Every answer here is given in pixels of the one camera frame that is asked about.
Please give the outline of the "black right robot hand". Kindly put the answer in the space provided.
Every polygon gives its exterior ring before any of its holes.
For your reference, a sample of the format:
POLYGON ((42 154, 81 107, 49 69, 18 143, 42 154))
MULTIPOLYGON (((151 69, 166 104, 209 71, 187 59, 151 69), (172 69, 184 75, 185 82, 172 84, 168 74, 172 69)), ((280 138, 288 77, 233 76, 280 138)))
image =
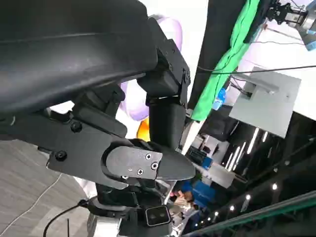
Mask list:
POLYGON ((165 195, 154 181, 140 182, 139 185, 129 185, 119 190, 96 184, 97 196, 91 202, 89 210, 101 215, 124 215, 129 213, 150 214, 158 216, 169 215, 169 209, 163 203, 165 195))

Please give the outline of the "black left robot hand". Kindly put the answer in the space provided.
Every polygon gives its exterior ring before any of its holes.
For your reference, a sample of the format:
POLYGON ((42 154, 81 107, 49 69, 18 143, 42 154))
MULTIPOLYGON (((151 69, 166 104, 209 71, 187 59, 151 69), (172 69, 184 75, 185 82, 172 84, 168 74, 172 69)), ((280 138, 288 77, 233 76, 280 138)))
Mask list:
POLYGON ((0 132, 49 153, 48 168, 122 190, 187 180, 176 151, 190 69, 137 0, 3 0, 0 132), (146 91, 150 142, 127 139, 120 83, 146 91))

